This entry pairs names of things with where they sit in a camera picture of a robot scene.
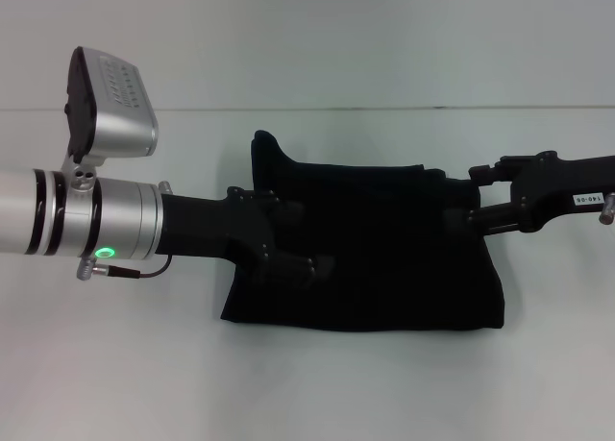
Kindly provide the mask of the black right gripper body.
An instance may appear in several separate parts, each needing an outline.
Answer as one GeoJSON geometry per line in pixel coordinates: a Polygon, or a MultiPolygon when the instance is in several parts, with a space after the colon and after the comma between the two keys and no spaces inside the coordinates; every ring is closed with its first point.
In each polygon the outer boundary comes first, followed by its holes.
{"type": "Polygon", "coordinates": [[[521,233],[535,233],[556,217],[614,210],[614,158],[560,159],[555,151],[512,157],[518,173],[510,202],[524,205],[521,233]]]}

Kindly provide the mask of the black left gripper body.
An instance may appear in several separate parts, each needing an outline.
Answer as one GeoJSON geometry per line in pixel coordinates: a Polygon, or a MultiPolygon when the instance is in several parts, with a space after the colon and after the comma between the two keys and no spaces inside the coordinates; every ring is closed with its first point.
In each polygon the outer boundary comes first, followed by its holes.
{"type": "Polygon", "coordinates": [[[160,253],[221,258],[249,274],[263,272],[275,255],[268,213],[278,203],[271,192],[234,186],[222,200],[164,194],[160,253]]]}

